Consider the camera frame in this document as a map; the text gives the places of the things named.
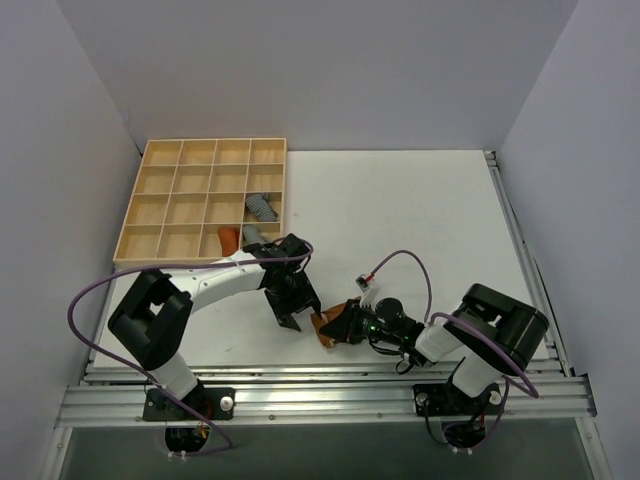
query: compartment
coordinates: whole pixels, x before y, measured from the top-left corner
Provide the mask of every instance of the compartment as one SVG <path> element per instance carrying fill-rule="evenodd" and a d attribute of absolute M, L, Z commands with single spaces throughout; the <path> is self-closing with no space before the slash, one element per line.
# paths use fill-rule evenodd
<path fill-rule="evenodd" d="M 218 237 L 218 229 L 221 227 L 232 227 L 240 229 L 240 224 L 228 223 L 217 225 L 204 225 L 202 229 L 202 239 L 200 241 L 200 258 L 220 258 L 222 257 L 222 247 L 220 246 L 220 237 Z"/>
<path fill-rule="evenodd" d="M 282 221 L 282 193 L 270 193 L 269 194 L 269 205 L 273 208 L 278 214 L 278 221 Z M 260 222 L 256 218 L 256 216 L 249 211 L 248 208 L 244 209 L 244 223 L 257 223 Z"/>
<path fill-rule="evenodd" d="M 148 167 L 140 169 L 135 193 L 169 193 L 176 168 Z"/>
<path fill-rule="evenodd" d="M 127 225 L 159 225 L 167 211 L 169 195 L 134 195 L 127 213 Z"/>
<path fill-rule="evenodd" d="M 207 199 L 205 223 L 241 223 L 244 194 L 210 193 Z"/>
<path fill-rule="evenodd" d="M 247 184 L 246 165 L 214 165 L 211 173 L 212 192 L 244 192 Z"/>
<path fill-rule="evenodd" d="M 211 166 L 180 165 L 176 170 L 173 191 L 178 193 L 206 192 Z"/>
<path fill-rule="evenodd" d="M 144 165 L 175 165 L 180 156 L 181 140 L 151 140 L 144 152 Z"/>
<path fill-rule="evenodd" d="M 154 258 L 160 240 L 160 225 L 124 227 L 116 260 Z"/>
<path fill-rule="evenodd" d="M 247 192 L 282 192 L 284 165 L 249 165 Z"/>
<path fill-rule="evenodd" d="M 169 201 L 169 210 L 164 221 L 166 224 L 202 223 L 206 194 L 173 194 Z"/>
<path fill-rule="evenodd" d="M 249 163 L 249 140 L 218 140 L 215 162 L 217 164 Z"/>
<path fill-rule="evenodd" d="M 211 165 L 215 151 L 215 140 L 185 140 L 180 154 L 180 164 Z"/>
<path fill-rule="evenodd" d="M 286 152 L 284 138 L 251 141 L 251 163 L 284 163 Z"/>
<path fill-rule="evenodd" d="M 201 229 L 200 225 L 165 225 L 158 257 L 181 259 L 198 256 Z"/>
<path fill-rule="evenodd" d="M 282 223 L 281 222 L 273 222 L 273 223 L 245 223 L 244 225 L 254 225 L 260 235 L 269 239 L 270 241 L 274 241 L 277 238 L 282 237 Z M 242 237 L 242 246 L 247 245 L 247 241 Z"/>

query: brown cloth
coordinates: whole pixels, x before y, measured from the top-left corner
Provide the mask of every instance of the brown cloth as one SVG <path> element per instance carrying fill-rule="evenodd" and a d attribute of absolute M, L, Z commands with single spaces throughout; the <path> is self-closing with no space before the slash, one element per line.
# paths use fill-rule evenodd
<path fill-rule="evenodd" d="M 320 329 L 324 327 L 327 323 L 331 323 L 335 318 L 342 313 L 344 307 L 347 303 L 341 303 L 334 307 L 329 308 L 328 310 L 324 310 L 322 316 L 317 315 L 316 313 L 311 314 L 311 323 L 313 324 L 313 328 L 316 329 L 316 335 L 318 335 L 318 339 L 320 343 L 326 348 L 333 348 L 336 344 L 336 341 L 333 338 L 329 338 L 320 333 Z"/>

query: wooden tray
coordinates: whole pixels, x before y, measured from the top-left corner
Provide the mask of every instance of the wooden tray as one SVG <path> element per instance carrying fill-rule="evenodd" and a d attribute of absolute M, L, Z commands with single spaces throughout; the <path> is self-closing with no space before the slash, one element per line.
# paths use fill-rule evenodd
<path fill-rule="evenodd" d="M 283 236 L 284 138 L 150 140 L 129 201 L 114 263 L 206 263 L 222 258 L 220 227 L 255 225 Z M 277 222 L 259 222 L 247 195 L 268 193 Z M 238 248 L 243 245 L 242 235 Z"/>

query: white table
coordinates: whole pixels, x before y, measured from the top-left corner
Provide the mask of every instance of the white table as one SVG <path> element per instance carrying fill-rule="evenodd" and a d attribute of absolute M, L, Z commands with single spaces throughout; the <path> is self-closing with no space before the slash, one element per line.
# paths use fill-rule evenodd
<path fill-rule="evenodd" d="M 358 295 L 354 279 L 400 248 L 425 263 L 433 311 L 450 312 L 473 283 L 531 303 L 481 151 L 291 152 L 287 161 L 285 228 L 316 249 L 307 272 L 323 308 Z M 426 287 L 411 258 L 396 257 L 376 279 L 378 298 L 396 296 L 409 316 L 422 318 Z M 116 281 L 108 315 L 133 280 Z M 180 352 L 192 367 L 389 362 L 366 344 L 327 350 L 309 312 L 296 319 L 301 333 L 280 328 L 262 292 L 244 293 L 195 313 Z M 131 358 L 106 324 L 99 343 Z M 542 343 L 534 359 L 546 358 Z M 115 366 L 96 355 L 96 370 Z"/>

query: black mounting plate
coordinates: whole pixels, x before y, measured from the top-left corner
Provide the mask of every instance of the black mounting plate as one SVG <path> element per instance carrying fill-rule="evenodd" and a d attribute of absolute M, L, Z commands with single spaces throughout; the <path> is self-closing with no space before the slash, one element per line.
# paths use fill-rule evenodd
<path fill-rule="evenodd" d="M 494 383 L 491 390 L 500 393 L 500 389 Z M 426 405 L 418 403 L 418 395 L 426 394 L 428 402 Z M 478 411 L 478 405 L 468 403 L 466 405 L 454 405 L 449 400 L 446 393 L 446 383 L 424 383 L 413 386 L 413 405 L 416 409 L 416 415 L 420 417 L 455 417 L 455 416 L 471 416 Z M 487 415 L 497 415 L 499 411 L 498 405 L 489 404 L 485 408 Z"/>
<path fill-rule="evenodd" d="M 211 404 L 210 420 L 231 420 L 233 418 L 233 408 L 227 412 L 220 408 L 222 397 L 231 397 L 235 404 L 236 391 L 227 387 L 206 387 L 204 388 L 205 401 Z M 208 408 L 197 409 L 203 415 L 207 415 Z M 185 420 L 195 420 L 195 417 L 182 408 L 175 405 L 165 397 L 157 388 L 147 390 L 147 398 L 144 402 L 142 419 L 145 422 L 180 422 Z"/>

